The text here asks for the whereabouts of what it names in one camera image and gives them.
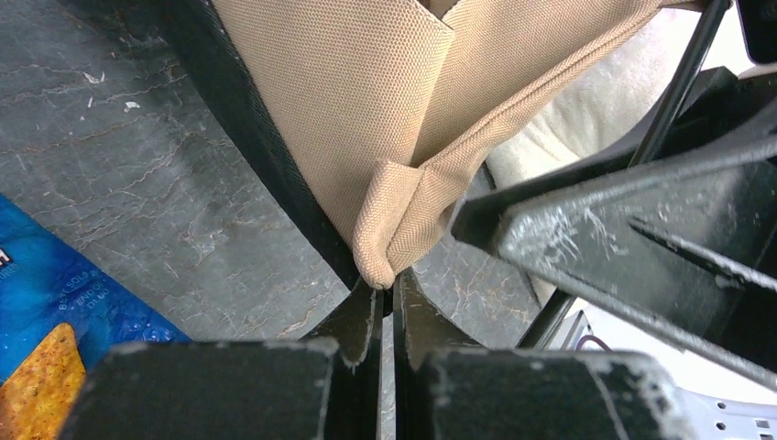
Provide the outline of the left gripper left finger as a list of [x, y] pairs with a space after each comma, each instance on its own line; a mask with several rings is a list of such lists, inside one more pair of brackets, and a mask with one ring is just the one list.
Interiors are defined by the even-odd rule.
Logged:
[[63, 439], [377, 439], [384, 294], [358, 283], [300, 339], [126, 343]]

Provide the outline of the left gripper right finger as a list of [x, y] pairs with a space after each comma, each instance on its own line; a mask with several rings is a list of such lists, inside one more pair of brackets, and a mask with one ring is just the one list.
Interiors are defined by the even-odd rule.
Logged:
[[393, 287], [400, 439], [693, 439], [667, 372], [634, 352], [494, 350], [411, 270]]

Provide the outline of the tan pet tent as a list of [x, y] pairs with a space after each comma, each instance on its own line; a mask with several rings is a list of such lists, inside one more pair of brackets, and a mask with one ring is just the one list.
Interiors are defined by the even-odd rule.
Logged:
[[157, 1], [164, 40], [348, 288], [389, 288], [499, 143], [663, 1]]

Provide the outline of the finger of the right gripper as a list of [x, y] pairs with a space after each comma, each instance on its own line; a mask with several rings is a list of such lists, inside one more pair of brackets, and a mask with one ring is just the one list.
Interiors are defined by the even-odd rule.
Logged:
[[673, 345], [776, 385], [776, 76], [700, 73], [658, 159], [648, 127], [466, 202], [454, 237]]

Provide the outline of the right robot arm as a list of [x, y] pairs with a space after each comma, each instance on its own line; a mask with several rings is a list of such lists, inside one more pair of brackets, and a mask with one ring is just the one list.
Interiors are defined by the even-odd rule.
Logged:
[[704, 439], [776, 436], [776, 77], [701, 72], [655, 159], [613, 146], [469, 201], [454, 237], [691, 353]]

